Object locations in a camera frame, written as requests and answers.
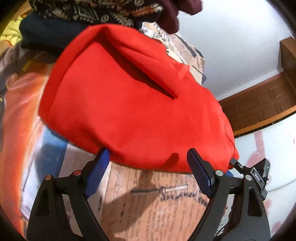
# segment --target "folded red garment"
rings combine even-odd
[[[121,25],[88,27],[57,60],[39,107],[51,129],[137,169],[188,172],[195,148],[214,169],[239,155],[218,101],[165,47]]]

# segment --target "red fabric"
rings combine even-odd
[[[39,115],[91,153],[137,169],[191,172],[195,148],[214,169],[239,155],[218,101],[165,47],[121,25],[88,27],[56,62]]]

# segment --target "dark blue cloth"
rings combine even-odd
[[[64,49],[88,25],[55,18],[42,18],[35,11],[20,24],[22,43],[43,44]]]

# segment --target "black patterned cloth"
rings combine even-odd
[[[200,0],[30,0],[43,18],[80,21],[88,25],[115,23],[140,29],[143,22],[158,22],[168,33],[178,31],[178,11],[201,11]]]

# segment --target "beige patterned fabric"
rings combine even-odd
[[[197,83],[202,83],[205,59],[197,48],[187,44],[179,34],[168,34],[157,23],[144,22],[140,31],[150,38],[161,41],[170,57],[180,63],[190,65],[190,73]]]

